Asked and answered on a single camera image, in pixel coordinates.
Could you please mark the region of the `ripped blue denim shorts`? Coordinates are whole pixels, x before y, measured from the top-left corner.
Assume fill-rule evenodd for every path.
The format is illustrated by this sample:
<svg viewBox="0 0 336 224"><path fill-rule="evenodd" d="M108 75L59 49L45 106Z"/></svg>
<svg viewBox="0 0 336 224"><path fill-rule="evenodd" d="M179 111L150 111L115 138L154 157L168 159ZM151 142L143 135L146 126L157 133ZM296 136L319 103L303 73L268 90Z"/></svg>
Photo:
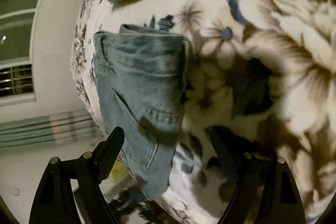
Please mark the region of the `ripped blue denim shorts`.
<svg viewBox="0 0 336 224"><path fill-rule="evenodd" d="M182 133L190 46L178 34L124 24L94 35L96 90L107 132L124 130L122 155L153 199L168 187Z"/></svg>

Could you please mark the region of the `grey striped curtain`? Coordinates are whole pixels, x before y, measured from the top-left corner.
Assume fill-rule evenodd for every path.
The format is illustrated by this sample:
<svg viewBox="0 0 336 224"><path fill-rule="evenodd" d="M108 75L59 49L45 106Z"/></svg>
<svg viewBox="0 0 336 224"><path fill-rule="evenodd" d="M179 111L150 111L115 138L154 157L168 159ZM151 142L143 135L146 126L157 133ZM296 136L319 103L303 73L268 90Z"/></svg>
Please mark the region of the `grey striped curtain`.
<svg viewBox="0 0 336 224"><path fill-rule="evenodd" d="M85 109L1 124L1 150L32 145L61 145L101 135Z"/></svg>

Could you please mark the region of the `floral bed cover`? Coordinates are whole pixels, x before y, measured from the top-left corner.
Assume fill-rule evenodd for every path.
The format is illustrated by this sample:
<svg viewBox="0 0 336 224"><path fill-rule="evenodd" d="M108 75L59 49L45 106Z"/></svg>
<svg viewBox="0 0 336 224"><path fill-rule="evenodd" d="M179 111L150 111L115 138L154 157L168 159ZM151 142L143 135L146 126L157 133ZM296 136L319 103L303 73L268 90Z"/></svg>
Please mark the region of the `floral bed cover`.
<svg viewBox="0 0 336 224"><path fill-rule="evenodd" d="M166 191L150 199L134 185L120 202L154 200L178 223L216 223L236 185L207 128L234 134L283 157L305 223L335 204L335 0L83 0L72 44L79 98L99 129L94 35L124 24L184 36L184 116Z"/></svg>

